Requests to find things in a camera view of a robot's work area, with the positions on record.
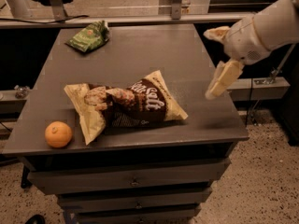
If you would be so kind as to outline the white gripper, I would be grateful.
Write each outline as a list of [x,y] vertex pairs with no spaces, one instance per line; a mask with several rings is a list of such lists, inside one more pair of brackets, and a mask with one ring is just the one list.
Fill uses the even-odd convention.
[[220,61],[206,90],[208,100],[221,96],[242,75],[244,64],[252,65],[270,55],[270,50],[258,37],[253,15],[236,22],[231,27],[221,26],[204,31],[204,37],[223,43],[224,52],[232,59]]

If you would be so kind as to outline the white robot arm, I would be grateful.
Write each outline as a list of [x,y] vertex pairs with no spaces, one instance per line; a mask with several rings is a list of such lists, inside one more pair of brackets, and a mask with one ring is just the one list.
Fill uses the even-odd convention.
[[208,29],[204,37],[223,44],[228,62],[219,62],[207,88],[208,100],[221,96],[243,73],[275,49],[299,42],[298,0],[277,0],[231,27]]

